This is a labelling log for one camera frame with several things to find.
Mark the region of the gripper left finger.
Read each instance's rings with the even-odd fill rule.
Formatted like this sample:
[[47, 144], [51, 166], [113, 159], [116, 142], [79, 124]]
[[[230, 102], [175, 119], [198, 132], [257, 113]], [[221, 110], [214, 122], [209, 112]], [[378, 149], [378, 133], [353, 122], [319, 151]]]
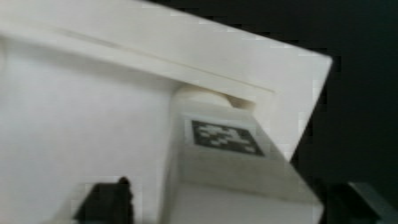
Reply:
[[125, 177], [95, 183], [72, 216], [76, 224], [134, 224], [132, 193]]

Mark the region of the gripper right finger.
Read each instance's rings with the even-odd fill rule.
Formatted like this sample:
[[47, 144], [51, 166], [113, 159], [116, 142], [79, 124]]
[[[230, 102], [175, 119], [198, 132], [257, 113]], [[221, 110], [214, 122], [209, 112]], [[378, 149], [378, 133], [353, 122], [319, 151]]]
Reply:
[[398, 224], [398, 210], [367, 183], [328, 187], [324, 224]]

